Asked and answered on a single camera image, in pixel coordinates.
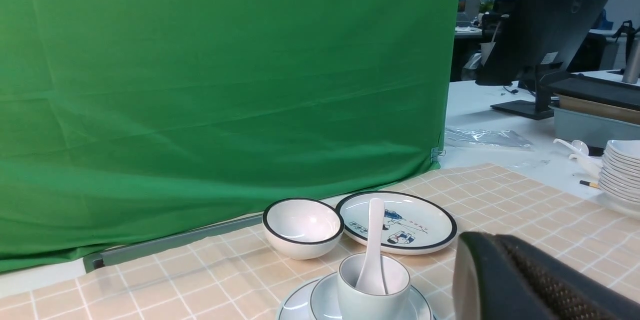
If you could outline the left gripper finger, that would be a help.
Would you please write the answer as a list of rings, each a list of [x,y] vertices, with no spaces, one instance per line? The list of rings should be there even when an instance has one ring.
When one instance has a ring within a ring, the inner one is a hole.
[[[452,281],[457,320],[637,320],[640,307],[513,235],[463,232]]]

